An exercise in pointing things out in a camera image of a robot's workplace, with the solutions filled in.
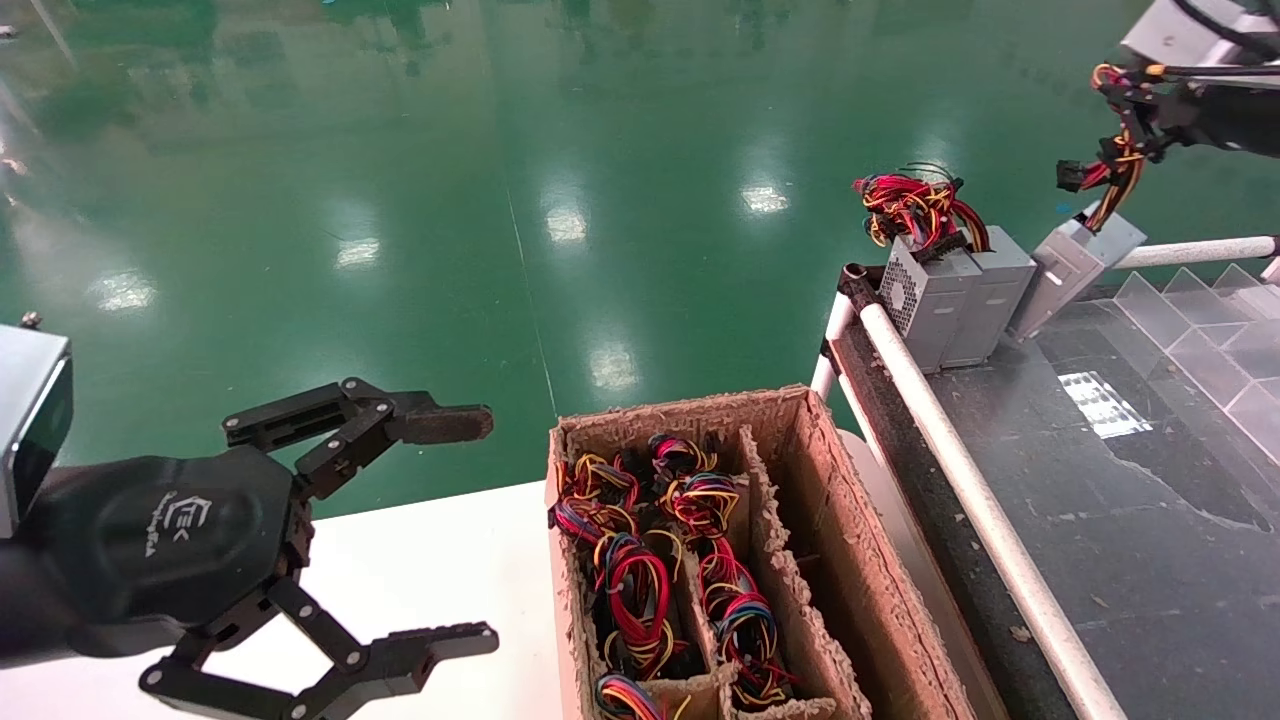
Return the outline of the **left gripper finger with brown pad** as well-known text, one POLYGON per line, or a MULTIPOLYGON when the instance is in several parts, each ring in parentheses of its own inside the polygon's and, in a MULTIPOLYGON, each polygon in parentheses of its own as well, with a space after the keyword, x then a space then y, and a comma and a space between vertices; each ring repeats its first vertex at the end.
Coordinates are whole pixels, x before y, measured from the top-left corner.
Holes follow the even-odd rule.
POLYGON ((329 498, 397 443, 474 442, 493 428, 486 405, 443 406, 426 391, 389 392, 360 378, 259 405, 223 423, 228 446, 265 454, 319 438, 294 464, 302 500, 329 498))

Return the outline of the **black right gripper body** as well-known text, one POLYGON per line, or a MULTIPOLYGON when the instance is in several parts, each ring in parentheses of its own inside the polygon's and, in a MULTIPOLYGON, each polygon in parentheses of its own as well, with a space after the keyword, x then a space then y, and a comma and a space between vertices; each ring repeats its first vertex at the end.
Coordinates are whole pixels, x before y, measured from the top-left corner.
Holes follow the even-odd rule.
POLYGON ((1196 142, 1279 159, 1279 92, 1210 86, 1194 95, 1196 142))

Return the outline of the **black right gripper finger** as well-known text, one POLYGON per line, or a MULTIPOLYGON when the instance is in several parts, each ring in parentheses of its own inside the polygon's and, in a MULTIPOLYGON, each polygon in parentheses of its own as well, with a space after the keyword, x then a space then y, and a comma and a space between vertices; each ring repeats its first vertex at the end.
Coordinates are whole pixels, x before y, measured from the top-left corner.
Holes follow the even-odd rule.
POLYGON ((1125 110, 1125 158, 1162 161, 1175 146, 1194 146, 1197 122, 1197 110, 1125 110))
POLYGON ((1116 113, 1196 111, 1196 92, 1185 82, 1160 74, 1162 67, 1101 67, 1100 94, 1116 113))

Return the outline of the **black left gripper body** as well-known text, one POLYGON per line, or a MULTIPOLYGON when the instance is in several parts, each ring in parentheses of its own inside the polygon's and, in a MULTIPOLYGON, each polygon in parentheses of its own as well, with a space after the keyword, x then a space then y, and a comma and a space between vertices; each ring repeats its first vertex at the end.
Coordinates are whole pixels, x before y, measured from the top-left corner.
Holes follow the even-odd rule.
POLYGON ((38 542, 91 626, 204 626, 285 566, 293 489, 248 447, 72 468, 38 495, 38 542))

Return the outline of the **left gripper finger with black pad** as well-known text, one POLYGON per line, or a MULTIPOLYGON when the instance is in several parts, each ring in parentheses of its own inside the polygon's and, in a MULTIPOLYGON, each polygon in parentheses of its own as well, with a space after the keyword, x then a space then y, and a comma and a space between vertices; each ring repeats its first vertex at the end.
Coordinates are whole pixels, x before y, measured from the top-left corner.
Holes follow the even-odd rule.
POLYGON ((312 685, 291 694, 206 673, 218 639, 188 633, 140 676, 140 689, 170 708, 211 719, 351 719, 371 702, 417 694, 440 662, 499 647, 486 623, 397 632, 360 644, 291 578, 268 585, 265 600, 330 659, 312 685))

